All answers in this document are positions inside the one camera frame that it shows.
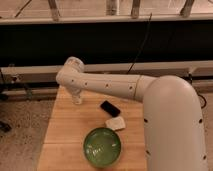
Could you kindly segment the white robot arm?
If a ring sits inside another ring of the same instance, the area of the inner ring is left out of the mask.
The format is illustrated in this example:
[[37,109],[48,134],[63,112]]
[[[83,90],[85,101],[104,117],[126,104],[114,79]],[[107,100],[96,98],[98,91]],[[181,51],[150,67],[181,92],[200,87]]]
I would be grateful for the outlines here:
[[143,104],[147,171],[209,171],[202,109],[184,79],[166,75],[90,74],[70,57],[56,75],[76,103],[83,90]]

